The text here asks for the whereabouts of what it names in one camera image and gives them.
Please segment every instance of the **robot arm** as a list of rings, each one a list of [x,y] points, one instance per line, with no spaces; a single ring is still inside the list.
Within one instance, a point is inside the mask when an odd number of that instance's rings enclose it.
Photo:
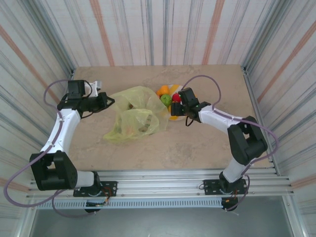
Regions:
[[[100,190],[100,180],[96,172],[77,171],[68,157],[71,139],[79,124],[83,112],[98,113],[115,101],[105,92],[98,93],[101,82],[88,83],[83,80],[68,81],[68,93],[57,106],[62,118],[57,115],[52,133],[39,154],[32,154],[30,161],[38,157],[50,145],[56,135],[57,140],[49,152],[39,161],[31,165],[39,190],[62,190],[79,187],[92,187],[95,192]],[[63,126],[59,134],[60,120]]]
[[[207,102],[200,103],[191,88],[185,88],[178,93],[182,104],[172,103],[172,116],[188,116],[192,120],[209,124],[228,134],[233,158],[220,174],[219,185],[222,193],[231,193],[241,182],[242,173],[249,163],[268,148],[260,128],[234,119],[251,122],[256,122],[256,119],[251,116],[234,117],[218,109],[213,109]]]

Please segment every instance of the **red fruit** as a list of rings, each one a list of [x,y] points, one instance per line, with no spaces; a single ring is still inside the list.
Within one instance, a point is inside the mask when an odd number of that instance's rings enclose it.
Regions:
[[[181,97],[178,93],[174,93],[172,96],[172,101],[174,102],[181,102]]]

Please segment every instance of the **table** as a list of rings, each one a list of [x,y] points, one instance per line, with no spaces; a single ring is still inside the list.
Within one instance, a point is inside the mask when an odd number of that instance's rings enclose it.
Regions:
[[[216,79],[222,90],[217,108],[232,115],[254,116],[249,94],[238,65],[205,66],[130,66],[80,67],[75,79],[102,81],[101,91],[107,95],[134,87],[158,90],[164,84],[183,85],[196,75]],[[193,80],[190,86],[200,102],[214,103],[218,91],[207,78]],[[207,125],[170,121],[167,130],[142,140],[115,145],[103,140],[115,121],[115,112],[105,111],[83,119],[74,133],[69,157],[78,170],[139,170],[225,168],[231,160],[228,136]],[[255,167],[270,167],[266,159]]]

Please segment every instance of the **striped wall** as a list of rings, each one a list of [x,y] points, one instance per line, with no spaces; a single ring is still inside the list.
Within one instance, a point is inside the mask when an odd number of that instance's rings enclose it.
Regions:
[[[33,0],[76,67],[241,64],[275,0]]]
[[[288,3],[247,68],[264,123],[280,140],[276,163],[290,177],[308,232],[316,236],[316,1]]]
[[[21,0],[0,1],[0,236],[12,236],[22,209],[3,197],[7,179],[44,145],[55,113],[42,101],[44,88],[68,74],[56,60]],[[48,100],[65,92],[57,85]],[[32,178],[27,170],[11,183],[9,194],[24,202]]]

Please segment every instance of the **yellow plastic bag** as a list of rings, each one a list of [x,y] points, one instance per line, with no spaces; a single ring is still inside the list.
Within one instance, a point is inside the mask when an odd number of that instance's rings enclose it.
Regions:
[[[105,140],[119,143],[166,130],[168,109],[149,88],[137,86],[110,97],[115,99],[110,108],[117,117],[113,130],[104,135]]]

